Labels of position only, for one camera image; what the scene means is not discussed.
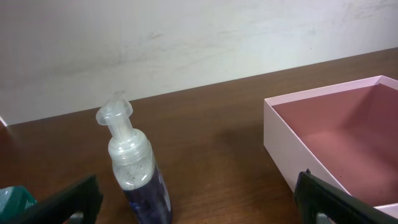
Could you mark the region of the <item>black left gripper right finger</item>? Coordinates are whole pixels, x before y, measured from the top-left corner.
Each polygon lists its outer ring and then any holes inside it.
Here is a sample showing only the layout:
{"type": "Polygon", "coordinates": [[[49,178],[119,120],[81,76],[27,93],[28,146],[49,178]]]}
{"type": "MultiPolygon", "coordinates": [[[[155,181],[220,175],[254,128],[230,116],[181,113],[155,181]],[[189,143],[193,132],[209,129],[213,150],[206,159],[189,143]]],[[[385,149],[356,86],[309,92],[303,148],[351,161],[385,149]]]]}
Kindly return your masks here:
{"type": "Polygon", "coordinates": [[[300,172],[294,190],[302,223],[397,223],[394,218],[328,184],[300,172]]]}

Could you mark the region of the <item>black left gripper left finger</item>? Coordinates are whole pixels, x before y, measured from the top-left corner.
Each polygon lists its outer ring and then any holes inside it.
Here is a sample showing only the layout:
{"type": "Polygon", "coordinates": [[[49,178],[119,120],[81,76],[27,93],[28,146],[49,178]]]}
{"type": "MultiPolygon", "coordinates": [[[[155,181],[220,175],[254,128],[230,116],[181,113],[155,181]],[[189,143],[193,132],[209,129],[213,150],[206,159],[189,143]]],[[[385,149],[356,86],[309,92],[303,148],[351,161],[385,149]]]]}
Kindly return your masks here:
{"type": "Polygon", "coordinates": [[[82,224],[96,222],[103,194],[95,175],[88,176],[49,198],[27,208],[20,215],[6,221],[7,224],[64,223],[76,213],[81,213],[82,224]]]}

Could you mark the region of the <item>purple foam pump bottle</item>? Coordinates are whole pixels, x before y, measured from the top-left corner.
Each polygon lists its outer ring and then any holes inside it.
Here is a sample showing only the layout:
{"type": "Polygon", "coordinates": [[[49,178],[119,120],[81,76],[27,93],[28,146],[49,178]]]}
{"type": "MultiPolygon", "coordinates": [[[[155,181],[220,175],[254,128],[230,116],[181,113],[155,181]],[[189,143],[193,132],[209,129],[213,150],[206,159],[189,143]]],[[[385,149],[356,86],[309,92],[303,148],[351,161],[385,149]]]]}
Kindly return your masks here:
{"type": "Polygon", "coordinates": [[[133,128],[133,108],[117,91],[96,114],[98,124],[111,133],[108,153],[113,174],[138,223],[172,223],[169,193],[147,136],[133,128]]]}

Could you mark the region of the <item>teal Listerine mouthwash bottle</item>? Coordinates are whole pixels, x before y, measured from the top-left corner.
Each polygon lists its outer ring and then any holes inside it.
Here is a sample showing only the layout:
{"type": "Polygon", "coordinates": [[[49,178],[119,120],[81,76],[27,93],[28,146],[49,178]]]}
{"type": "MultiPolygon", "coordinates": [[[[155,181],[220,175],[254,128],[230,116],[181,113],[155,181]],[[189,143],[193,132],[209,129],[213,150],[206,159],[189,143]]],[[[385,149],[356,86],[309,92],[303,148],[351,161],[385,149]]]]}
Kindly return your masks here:
{"type": "Polygon", "coordinates": [[[1,222],[23,213],[36,203],[32,194],[21,185],[1,189],[1,222]]]}

